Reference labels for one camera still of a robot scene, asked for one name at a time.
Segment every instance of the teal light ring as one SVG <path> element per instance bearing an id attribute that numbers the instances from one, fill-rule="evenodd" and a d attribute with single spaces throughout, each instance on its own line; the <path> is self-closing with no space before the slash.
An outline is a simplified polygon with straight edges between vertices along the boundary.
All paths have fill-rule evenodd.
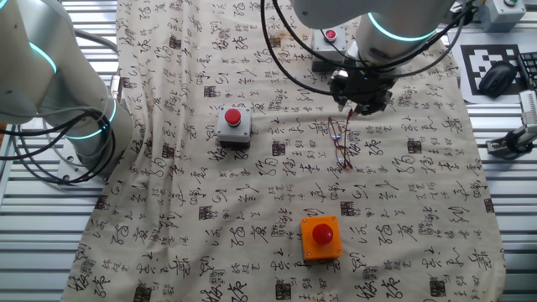
<path id="1" fill-rule="evenodd" d="M 41 48 L 35 46 L 32 42 L 30 42 L 30 47 L 38 54 L 40 54 L 42 57 L 44 57 L 47 61 L 49 61 L 50 65 L 52 66 L 52 69 L 54 70 L 54 73 L 56 73 L 56 64 L 54 64 L 54 61 L 47 55 Z"/>
<path id="2" fill-rule="evenodd" d="M 114 119 L 114 117 L 116 116 L 116 101 L 113 101 L 114 102 L 114 110 L 112 111 L 112 115 L 110 116 L 110 120 L 109 122 L 112 122 L 112 120 Z M 96 136 L 97 134 L 101 133 L 102 129 L 99 129 L 97 131 L 95 131 L 94 133 L 90 134 L 90 135 L 86 135 L 86 136 L 83 136 L 83 137 L 70 137 L 70 136 L 67 136 L 65 135 L 66 138 L 69 138 L 69 139 L 86 139 L 86 138 L 92 138 L 94 136 Z"/>
<path id="3" fill-rule="evenodd" d="M 401 36 L 398 36 L 396 34 L 390 33 L 388 30 L 386 30 L 382 26 L 380 26 L 380 24 L 377 22 L 377 20 L 375 20 L 375 17 L 373 16 L 372 13 L 368 13 L 368 16 L 369 16 L 369 19 L 371 20 L 371 23 L 378 29 L 379 32 L 387 35 L 388 37 L 390 37 L 392 39 L 396 39 L 396 40 L 399 40 L 399 41 L 417 42 L 417 41 L 421 41 L 421 40 L 429 38 L 431 35 L 433 35 L 436 32 L 436 29 L 435 29 L 432 32 L 430 32 L 430 34 L 426 34 L 425 36 L 421 36 L 421 37 L 416 37 L 416 38 L 401 37 Z"/>

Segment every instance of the red push button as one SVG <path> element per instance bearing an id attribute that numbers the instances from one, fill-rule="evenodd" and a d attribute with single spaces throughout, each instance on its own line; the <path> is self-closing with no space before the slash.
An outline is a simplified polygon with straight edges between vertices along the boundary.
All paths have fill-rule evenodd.
<path id="1" fill-rule="evenodd" d="M 241 123 L 241 112 L 238 109 L 229 109 L 226 112 L 226 122 L 231 127 L 236 127 Z"/>
<path id="2" fill-rule="evenodd" d="M 334 231 L 327 224 L 321 223 L 313 228 L 313 240 L 320 245 L 330 243 L 332 238 L 334 238 Z"/>
<path id="3" fill-rule="evenodd" d="M 328 41 L 330 43 L 336 41 L 336 37 L 337 37 L 336 31 L 334 31 L 332 29 L 327 30 L 325 32 L 325 39 L 326 39 L 326 41 Z"/>

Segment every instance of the keyboard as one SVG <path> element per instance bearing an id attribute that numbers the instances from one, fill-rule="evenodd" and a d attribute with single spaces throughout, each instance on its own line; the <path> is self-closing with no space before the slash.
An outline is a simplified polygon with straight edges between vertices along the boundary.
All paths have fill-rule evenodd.
<path id="1" fill-rule="evenodd" d="M 520 74 L 526 80 L 528 89 L 537 90 L 537 52 L 520 54 L 517 61 Z"/>

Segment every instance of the white device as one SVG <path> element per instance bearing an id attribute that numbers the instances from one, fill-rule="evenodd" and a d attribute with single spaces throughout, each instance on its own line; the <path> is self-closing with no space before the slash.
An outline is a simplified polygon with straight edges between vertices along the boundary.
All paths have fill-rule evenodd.
<path id="1" fill-rule="evenodd" d="M 335 26 L 329 29 L 315 29 L 313 31 L 313 39 L 311 40 L 311 48 L 317 54 L 324 56 L 327 59 L 334 61 L 343 61 L 344 54 L 347 52 L 347 35 L 342 26 Z M 334 71 L 334 65 L 328 64 L 313 57 L 311 63 L 311 71 L 327 72 Z"/>
<path id="2" fill-rule="evenodd" d="M 487 0 L 478 16 L 486 33 L 508 33 L 525 14 L 524 0 Z"/>
<path id="3" fill-rule="evenodd" d="M 220 107 L 216 136 L 224 148 L 250 148 L 252 111 L 247 108 Z"/>

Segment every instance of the calligraphy-printed cloth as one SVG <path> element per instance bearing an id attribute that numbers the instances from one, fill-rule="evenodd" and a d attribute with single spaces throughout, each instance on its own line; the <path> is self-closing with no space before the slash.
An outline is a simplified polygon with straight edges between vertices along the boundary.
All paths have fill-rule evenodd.
<path id="1" fill-rule="evenodd" d="M 281 4 L 309 44 L 311 30 Z M 272 5 L 267 18 L 284 66 L 326 90 L 329 74 L 310 71 Z M 349 44 L 356 27 L 346 24 Z M 344 128 L 348 110 L 278 70 L 258 3 L 122 0 L 117 36 L 132 143 L 96 201 L 63 300 L 498 299 L 503 247 L 450 55 L 398 81 L 385 112 L 351 119 L 352 169 L 342 169 L 327 120 Z M 251 110 L 249 149 L 220 147 L 222 106 Z M 339 258 L 304 261 L 300 222 L 315 216 L 337 217 Z"/>

